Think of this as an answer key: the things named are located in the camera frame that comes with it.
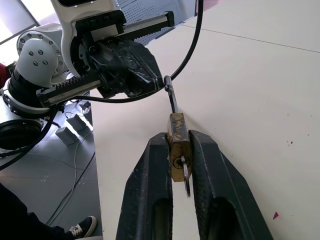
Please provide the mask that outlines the brass padlock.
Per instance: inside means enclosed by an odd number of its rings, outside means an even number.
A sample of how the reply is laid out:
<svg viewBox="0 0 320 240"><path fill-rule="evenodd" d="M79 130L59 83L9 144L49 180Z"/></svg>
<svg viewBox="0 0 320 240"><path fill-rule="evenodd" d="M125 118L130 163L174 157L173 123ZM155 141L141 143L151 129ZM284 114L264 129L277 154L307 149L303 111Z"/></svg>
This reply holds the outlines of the brass padlock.
<svg viewBox="0 0 320 240"><path fill-rule="evenodd" d="M184 156L188 175L192 173L192 147L187 128L185 116L178 109L172 79L170 76L164 77L164 89L168 93L172 113L169 115L166 138L169 144L169 156L171 162L171 176L174 182L184 182L183 163L181 157Z"/></svg>

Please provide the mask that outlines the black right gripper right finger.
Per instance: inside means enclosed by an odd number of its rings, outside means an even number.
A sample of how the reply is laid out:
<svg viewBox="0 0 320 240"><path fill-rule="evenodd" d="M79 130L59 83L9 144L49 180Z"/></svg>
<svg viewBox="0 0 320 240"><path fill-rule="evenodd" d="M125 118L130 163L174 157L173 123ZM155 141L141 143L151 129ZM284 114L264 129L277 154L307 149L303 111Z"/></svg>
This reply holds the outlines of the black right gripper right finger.
<svg viewBox="0 0 320 240"><path fill-rule="evenodd" d="M274 240L241 173L207 134L190 131L200 240Z"/></svg>

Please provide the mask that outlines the silver padlock key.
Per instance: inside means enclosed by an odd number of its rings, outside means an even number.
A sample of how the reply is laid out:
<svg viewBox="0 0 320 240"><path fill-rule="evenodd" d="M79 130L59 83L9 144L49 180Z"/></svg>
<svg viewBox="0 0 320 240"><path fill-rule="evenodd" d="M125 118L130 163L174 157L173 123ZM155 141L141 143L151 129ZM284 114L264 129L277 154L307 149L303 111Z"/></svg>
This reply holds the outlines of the silver padlock key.
<svg viewBox="0 0 320 240"><path fill-rule="evenodd" d="M182 167L183 167L183 179L185 185L186 196L188 198L191 197L191 189L190 189L190 181L189 181L189 171L186 158L184 156L181 157Z"/></svg>

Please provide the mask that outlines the dark sneaker with white sole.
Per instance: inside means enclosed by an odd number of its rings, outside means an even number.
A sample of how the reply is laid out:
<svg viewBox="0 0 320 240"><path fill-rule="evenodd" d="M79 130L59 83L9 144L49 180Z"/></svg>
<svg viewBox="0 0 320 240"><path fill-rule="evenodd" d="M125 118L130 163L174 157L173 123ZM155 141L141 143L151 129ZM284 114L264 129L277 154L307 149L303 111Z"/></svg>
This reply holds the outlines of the dark sneaker with white sole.
<svg viewBox="0 0 320 240"><path fill-rule="evenodd" d="M87 216L78 224L72 226L64 233L66 240L76 240L91 237L97 226L97 218L94 216Z"/></svg>

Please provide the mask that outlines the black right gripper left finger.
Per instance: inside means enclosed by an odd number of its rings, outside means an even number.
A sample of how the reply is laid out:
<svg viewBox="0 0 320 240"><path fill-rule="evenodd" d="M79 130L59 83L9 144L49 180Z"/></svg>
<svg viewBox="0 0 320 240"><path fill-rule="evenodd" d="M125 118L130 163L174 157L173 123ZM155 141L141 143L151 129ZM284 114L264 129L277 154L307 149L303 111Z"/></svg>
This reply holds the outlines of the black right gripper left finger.
<svg viewBox="0 0 320 240"><path fill-rule="evenodd" d="M161 132L147 143L126 181L115 240L172 240L169 145Z"/></svg>

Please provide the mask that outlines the red object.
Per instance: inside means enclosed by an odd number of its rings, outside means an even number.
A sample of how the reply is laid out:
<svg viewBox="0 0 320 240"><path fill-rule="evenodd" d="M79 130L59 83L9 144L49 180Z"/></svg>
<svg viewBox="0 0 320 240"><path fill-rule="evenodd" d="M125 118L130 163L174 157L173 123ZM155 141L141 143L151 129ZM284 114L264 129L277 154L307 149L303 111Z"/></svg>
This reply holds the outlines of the red object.
<svg viewBox="0 0 320 240"><path fill-rule="evenodd" d="M0 89L4 87L8 78L9 77L6 66L0 63Z"/></svg>

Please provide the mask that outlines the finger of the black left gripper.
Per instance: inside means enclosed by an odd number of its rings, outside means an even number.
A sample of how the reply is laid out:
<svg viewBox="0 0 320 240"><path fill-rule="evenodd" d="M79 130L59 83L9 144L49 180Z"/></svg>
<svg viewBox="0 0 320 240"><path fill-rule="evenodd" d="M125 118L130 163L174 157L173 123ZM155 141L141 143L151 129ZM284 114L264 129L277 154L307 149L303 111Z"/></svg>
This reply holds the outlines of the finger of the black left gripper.
<svg viewBox="0 0 320 240"><path fill-rule="evenodd" d="M109 95L138 97L160 89L160 69L150 53L132 49L103 50L90 56L92 67Z"/></svg>
<svg viewBox="0 0 320 240"><path fill-rule="evenodd" d="M160 90L163 80L155 57L131 40L99 44L99 76L116 90Z"/></svg>

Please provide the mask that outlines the dark trouser leg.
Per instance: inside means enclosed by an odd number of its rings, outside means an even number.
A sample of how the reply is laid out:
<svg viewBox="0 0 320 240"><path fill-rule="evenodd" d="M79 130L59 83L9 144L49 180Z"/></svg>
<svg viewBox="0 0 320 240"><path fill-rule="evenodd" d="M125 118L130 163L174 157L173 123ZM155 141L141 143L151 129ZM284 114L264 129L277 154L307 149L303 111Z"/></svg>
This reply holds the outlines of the dark trouser leg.
<svg viewBox="0 0 320 240"><path fill-rule="evenodd" d="M49 227L0 183L0 240L74 240L62 227Z"/></svg>

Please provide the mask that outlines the grey power adapter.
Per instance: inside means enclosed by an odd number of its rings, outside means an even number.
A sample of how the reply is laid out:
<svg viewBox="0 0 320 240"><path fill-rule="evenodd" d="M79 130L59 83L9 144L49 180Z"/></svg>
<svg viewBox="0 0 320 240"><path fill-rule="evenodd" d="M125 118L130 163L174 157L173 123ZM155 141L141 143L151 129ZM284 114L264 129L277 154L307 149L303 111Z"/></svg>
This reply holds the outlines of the grey power adapter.
<svg viewBox="0 0 320 240"><path fill-rule="evenodd" d="M78 137L70 131L68 127L58 128L55 135L66 145L72 145L77 142Z"/></svg>
<svg viewBox="0 0 320 240"><path fill-rule="evenodd" d="M66 121L72 126L76 132L80 132L87 127L87 124L76 113L66 117Z"/></svg>

